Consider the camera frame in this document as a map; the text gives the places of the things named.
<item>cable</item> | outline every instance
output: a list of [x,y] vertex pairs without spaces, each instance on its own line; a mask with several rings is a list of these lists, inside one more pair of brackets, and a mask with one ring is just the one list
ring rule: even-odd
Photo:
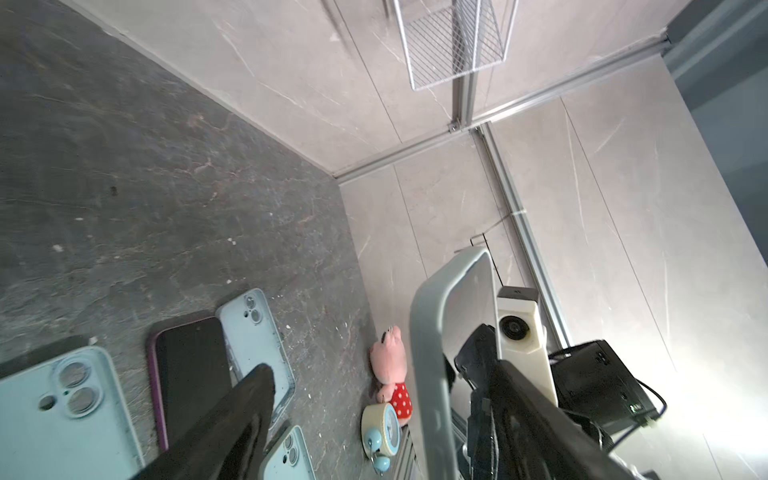
[[502,286],[504,286],[504,280],[502,280],[502,276],[501,276],[501,274],[499,274],[499,272],[498,272],[498,268],[496,267],[496,260],[493,260],[493,253],[491,253],[491,246],[490,246],[490,245],[488,245],[488,239],[487,239],[487,238],[485,238],[485,233],[480,233],[480,234],[478,234],[478,235],[475,235],[474,237],[470,237],[470,239],[469,239],[469,244],[470,244],[470,245],[472,245],[472,246],[474,247],[474,246],[475,246],[475,244],[472,242],[472,239],[474,239],[474,238],[477,238],[477,237],[480,237],[481,235],[482,235],[482,239],[483,239],[483,241],[485,242],[485,248],[487,248],[487,249],[488,249],[488,255],[491,257],[491,262],[493,262],[493,270],[496,270],[496,276],[498,277],[498,282],[499,282],[499,283],[500,283]]
[[[653,393],[656,396],[656,398],[658,398],[661,401],[661,404],[662,404],[661,410],[659,411],[659,415],[657,415],[654,420],[660,419],[661,416],[667,411],[667,401],[664,400],[664,397],[659,395],[656,392],[656,390],[652,389],[650,386],[646,385],[644,382],[641,382],[640,380],[637,380],[637,383],[641,384],[643,387],[645,387],[649,392]],[[635,432],[635,430],[639,429],[641,426],[644,426],[644,425],[646,425],[645,422],[644,423],[635,423],[634,426],[632,426],[631,429],[627,430],[621,437],[619,437],[619,439],[616,442],[614,442],[614,444],[608,450],[606,450],[606,453],[610,453],[611,451],[613,451],[613,449],[618,447],[618,445],[620,443],[622,443],[624,440],[626,440],[629,435],[632,435]]]

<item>white wire rack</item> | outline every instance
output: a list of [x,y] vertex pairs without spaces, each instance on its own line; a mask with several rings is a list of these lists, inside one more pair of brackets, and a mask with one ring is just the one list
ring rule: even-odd
[[411,88],[434,87],[506,60],[519,0],[512,1],[502,42],[491,0],[453,0],[450,6],[408,23],[402,19],[400,0],[395,0]]

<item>alarm clock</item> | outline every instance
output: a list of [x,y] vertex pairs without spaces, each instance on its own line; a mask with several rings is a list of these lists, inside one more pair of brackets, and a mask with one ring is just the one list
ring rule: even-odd
[[390,403],[369,405],[360,422],[362,448],[379,474],[389,469],[389,458],[400,448],[400,424]]

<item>light blue phone case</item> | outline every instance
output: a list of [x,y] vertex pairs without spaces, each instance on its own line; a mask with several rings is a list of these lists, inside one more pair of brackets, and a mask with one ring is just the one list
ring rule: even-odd
[[275,376],[274,423],[288,406],[296,389],[296,380],[264,292],[249,290],[221,306],[216,316],[224,328],[227,353],[238,381],[261,363],[272,367]]
[[301,427],[295,425],[280,437],[261,464],[259,480],[315,480]]
[[0,380],[0,465],[14,480],[127,480],[144,467],[104,349],[86,346]]

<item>pink pig plush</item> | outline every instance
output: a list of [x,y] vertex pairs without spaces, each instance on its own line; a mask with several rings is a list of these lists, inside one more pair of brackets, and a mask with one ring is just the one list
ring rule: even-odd
[[376,399],[381,403],[391,403],[400,426],[404,426],[411,419],[413,404],[405,384],[408,366],[400,328],[390,327],[382,335],[382,341],[374,343],[369,353],[373,374],[382,383]]

